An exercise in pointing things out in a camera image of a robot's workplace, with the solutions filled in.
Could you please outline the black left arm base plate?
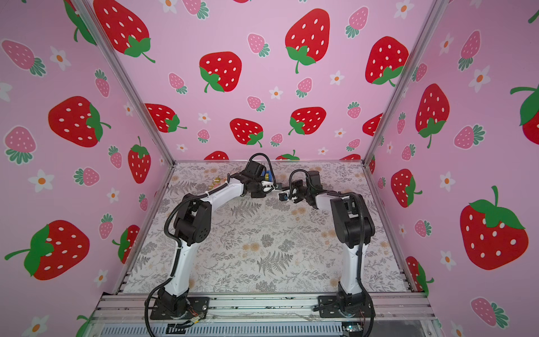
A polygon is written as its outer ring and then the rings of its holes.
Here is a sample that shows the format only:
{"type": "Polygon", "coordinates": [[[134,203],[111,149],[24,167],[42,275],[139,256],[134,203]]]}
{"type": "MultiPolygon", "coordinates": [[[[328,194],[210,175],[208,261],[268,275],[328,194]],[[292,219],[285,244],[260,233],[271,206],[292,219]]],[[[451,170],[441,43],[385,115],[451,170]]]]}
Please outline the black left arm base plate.
{"type": "Polygon", "coordinates": [[[155,299],[150,306],[151,320],[204,320],[209,309],[209,297],[187,297],[179,300],[155,299]]]}

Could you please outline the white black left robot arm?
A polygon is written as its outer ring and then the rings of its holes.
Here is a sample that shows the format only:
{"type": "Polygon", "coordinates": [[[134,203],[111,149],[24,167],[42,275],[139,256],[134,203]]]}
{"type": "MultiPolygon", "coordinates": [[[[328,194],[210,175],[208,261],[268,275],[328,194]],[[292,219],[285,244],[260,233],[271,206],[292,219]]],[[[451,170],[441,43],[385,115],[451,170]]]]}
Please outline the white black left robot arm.
{"type": "Polygon", "coordinates": [[[153,289],[145,302],[147,310],[156,294],[153,313],[162,310],[174,319],[189,313],[189,275],[199,245],[209,236],[213,212],[238,197],[250,194],[264,198],[278,189],[272,164],[248,160],[245,168],[228,175],[221,184],[200,194],[187,194],[171,212],[164,224],[164,234],[175,242],[171,272],[166,281],[153,289]]]}

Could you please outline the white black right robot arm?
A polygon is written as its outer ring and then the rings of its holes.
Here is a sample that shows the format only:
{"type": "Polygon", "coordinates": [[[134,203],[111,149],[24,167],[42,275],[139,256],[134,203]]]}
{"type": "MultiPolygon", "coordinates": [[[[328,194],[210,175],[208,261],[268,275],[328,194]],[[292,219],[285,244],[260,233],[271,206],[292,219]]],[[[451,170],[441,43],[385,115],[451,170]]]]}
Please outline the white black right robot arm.
{"type": "Polygon", "coordinates": [[[376,233],[376,227],[364,198],[356,192],[326,190],[318,171],[297,169],[289,176],[288,199],[295,204],[305,201],[313,209],[331,214],[336,237],[344,245],[336,305],[345,316],[369,310],[374,317],[376,313],[372,297],[362,278],[363,257],[376,233]]]}

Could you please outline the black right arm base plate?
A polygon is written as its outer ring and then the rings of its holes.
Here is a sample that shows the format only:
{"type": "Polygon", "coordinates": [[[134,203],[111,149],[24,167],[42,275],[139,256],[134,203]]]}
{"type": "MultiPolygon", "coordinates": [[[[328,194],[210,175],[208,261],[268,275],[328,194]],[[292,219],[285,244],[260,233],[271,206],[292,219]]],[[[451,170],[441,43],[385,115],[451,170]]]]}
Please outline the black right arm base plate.
{"type": "Polygon", "coordinates": [[[374,310],[371,298],[363,293],[344,296],[331,295],[319,296],[317,305],[313,308],[322,318],[374,318],[374,310]]]}

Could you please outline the blue tape dispenser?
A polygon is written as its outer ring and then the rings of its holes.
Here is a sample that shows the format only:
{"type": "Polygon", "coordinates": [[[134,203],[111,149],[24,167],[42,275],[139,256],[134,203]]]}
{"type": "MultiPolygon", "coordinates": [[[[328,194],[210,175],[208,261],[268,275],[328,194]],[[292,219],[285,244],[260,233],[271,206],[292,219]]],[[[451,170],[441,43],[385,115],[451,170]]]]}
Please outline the blue tape dispenser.
{"type": "Polygon", "coordinates": [[[272,182],[273,181],[273,178],[272,178],[272,174],[271,174],[271,171],[270,170],[265,170],[262,174],[263,176],[263,180],[264,181],[268,181],[268,182],[272,182]]]}

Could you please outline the pink artificial flower bouquet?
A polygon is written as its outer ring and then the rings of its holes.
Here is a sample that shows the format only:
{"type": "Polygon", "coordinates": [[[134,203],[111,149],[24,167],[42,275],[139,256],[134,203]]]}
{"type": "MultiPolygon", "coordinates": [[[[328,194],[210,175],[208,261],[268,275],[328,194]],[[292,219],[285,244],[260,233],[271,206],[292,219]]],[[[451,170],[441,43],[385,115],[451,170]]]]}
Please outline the pink artificial flower bouquet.
{"type": "Polygon", "coordinates": [[[215,188],[218,188],[224,184],[226,184],[228,182],[228,178],[227,177],[216,177],[213,179],[213,182],[211,183],[210,185],[210,189],[215,189],[215,188]]]}

